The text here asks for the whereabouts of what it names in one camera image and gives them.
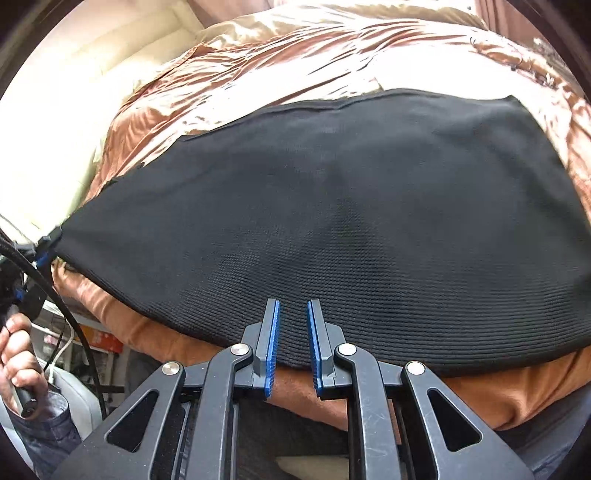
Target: finger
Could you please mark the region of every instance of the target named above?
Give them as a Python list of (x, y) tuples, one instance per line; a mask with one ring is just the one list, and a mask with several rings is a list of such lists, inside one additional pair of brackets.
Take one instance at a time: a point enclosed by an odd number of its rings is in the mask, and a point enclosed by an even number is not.
[(6, 365), (13, 356), (26, 351), (33, 351), (31, 336), (25, 330), (19, 330), (13, 333), (8, 339), (8, 343), (2, 353), (2, 363)]
[(37, 370), (19, 370), (11, 381), (15, 387), (32, 390), (36, 398), (47, 395), (47, 380)]
[(8, 333), (8, 329), (6, 327), (2, 327), (2, 329), (0, 329), (0, 353), (2, 353), (6, 348), (9, 337), (10, 333)]
[(6, 321), (6, 328), (10, 333), (15, 333), (19, 330), (31, 333), (31, 321), (22, 313), (16, 313)]
[(14, 413), (18, 413), (17, 402), (14, 400), (14, 396), (12, 395), (10, 380), (4, 376), (4, 367), (2, 365), (0, 365), (0, 396), (8, 408), (10, 408)]
[(13, 356), (8, 363), (4, 365), (4, 375), (7, 379), (11, 380), (16, 377), (20, 370), (29, 369), (35, 370), (39, 374), (42, 371), (35, 355), (31, 352), (21, 352), (18, 355)]

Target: black clamp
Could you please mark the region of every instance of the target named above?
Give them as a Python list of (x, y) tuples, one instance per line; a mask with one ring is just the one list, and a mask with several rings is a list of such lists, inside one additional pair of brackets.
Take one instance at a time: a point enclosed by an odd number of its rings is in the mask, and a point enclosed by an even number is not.
[(52, 479), (230, 480), (238, 400), (268, 398), (275, 376), (279, 301), (209, 362), (156, 370), (70, 455)]
[(411, 480), (533, 479), (515, 452), (422, 363), (387, 364), (347, 343), (340, 327), (324, 321), (318, 300), (308, 302), (308, 332), (317, 395), (347, 400), (350, 480), (401, 480), (403, 469)]

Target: white cable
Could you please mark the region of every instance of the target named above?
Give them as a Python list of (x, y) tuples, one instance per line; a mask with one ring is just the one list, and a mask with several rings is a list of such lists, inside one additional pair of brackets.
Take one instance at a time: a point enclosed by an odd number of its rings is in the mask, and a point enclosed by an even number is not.
[(70, 324), (68, 324), (68, 327), (70, 327), (70, 338), (68, 338), (66, 344), (63, 347), (61, 347), (60, 351), (57, 353), (56, 357), (53, 359), (51, 365), (49, 366), (49, 378), (47, 379), (47, 381), (50, 384), (53, 384), (53, 368), (56, 366), (57, 360), (74, 341), (74, 329), (70, 326)]
[(31, 240), (28, 236), (26, 236), (16, 225), (14, 225), (14, 223), (12, 223), (9, 219), (7, 219), (3, 214), (0, 213), (0, 218), (2, 220), (4, 220), (8, 225), (10, 225), (12, 228), (14, 228), (19, 235), (21, 235), (26, 241), (28, 241), (31, 244), (34, 244), (35, 242), (33, 240)]
[(31, 326), (35, 329), (35, 330), (39, 330), (40, 332), (46, 333), (48, 335), (51, 335), (53, 338), (59, 338), (60, 334), (56, 333), (56, 332), (52, 332), (50, 329), (42, 327), (41, 325), (38, 325), (36, 323), (32, 323)]

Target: brown satin bedspread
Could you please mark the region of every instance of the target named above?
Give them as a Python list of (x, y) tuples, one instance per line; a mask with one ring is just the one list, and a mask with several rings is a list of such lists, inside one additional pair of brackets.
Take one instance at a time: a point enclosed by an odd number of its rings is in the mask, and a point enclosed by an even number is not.
[[(180, 135), (268, 105), (405, 87), (467, 98), (514, 95), (553, 143), (591, 219), (591, 109), (540, 56), (485, 28), (455, 9), (379, 2), (289, 5), (214, 25), (123, 105), (87, 200), (111, 178), (157, 158)], [(130, 347), (185, 365), (220, 350), (142, 317), (63, 264), (55, 266), (61, 294), (81, 301)], [(490, 426), (506, 429), (590, 380), (588, 347), (534, 367), (445, 382)], [(320, 402), (309, 372), (278, 368), (271, 402), (346, 428), (344, 402)]]

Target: bed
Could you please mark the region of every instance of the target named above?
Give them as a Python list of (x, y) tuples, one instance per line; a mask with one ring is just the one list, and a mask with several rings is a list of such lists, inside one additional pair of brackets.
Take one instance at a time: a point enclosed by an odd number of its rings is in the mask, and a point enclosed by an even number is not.
[[(50, 231), (81, 200), (154, 161), (181, 135), (213, 130), (268, 105), (409, 87), (463, 98), (515, 96), (550, 139), (591, 218), (588, 104), (541, 56), (488, 31), (467, 11), (438, 2), (300, 3), (203, 28), (183, 1), (154, 5), (133, 18), (122, 13), (108, 33), (85, 31), (64, 69), (48, 79), (52, 92), (57, 86), (62, 93), (51, 94), (54, 103), (46, 103), (35, 122), (43, 126), (39, 141), (27, 147), (35, 159), (31, 168), (55, 181), (46, 191), (23, 190), (23, 183), (17, 192), (1, 193), (3, 205), (9, 197), (22, 199), (7, 215), (20, 235), (36, 239)], [(374, 30), (357, 36), (363, 28)], [(135, 43), (129, 45), (129, 38)], [(127, 47), (120, 50), (121, 44)], [(414, 68), (392, 71), (392, 65), (408, 63)], [(18, 85), (15, 80), (0, 102), (1, 118), (30, 122), (19, 106), (31, 95), (47, 98), (48, 90), (23, 82), (19, 91)], [(97, 115), (84, 115), (90, 109)], [(56, 122), (56, 111), (68, 113)], [(9, 122), (3, 128), (12, 132), (6, 152), (14, 155), (26, 143), (26, 130)], [(67, 138), (57, 131), (67, 131)], [(56, 201), (47, 205), (49, 195)], [(7, 231), (19, 234), (10, 225)], [(121, 341), (160, 361), (190, 365), (220, 349), (134, 312), (62, 262), (54, 281)], [(585, 348), (542, 365), (446, 382), (489, 425), (507, 429), (591, 380), (590, 356)], [(309, 372), (280, 368), (271, 401), (346, 428), (345, 405), (320, 403)]]

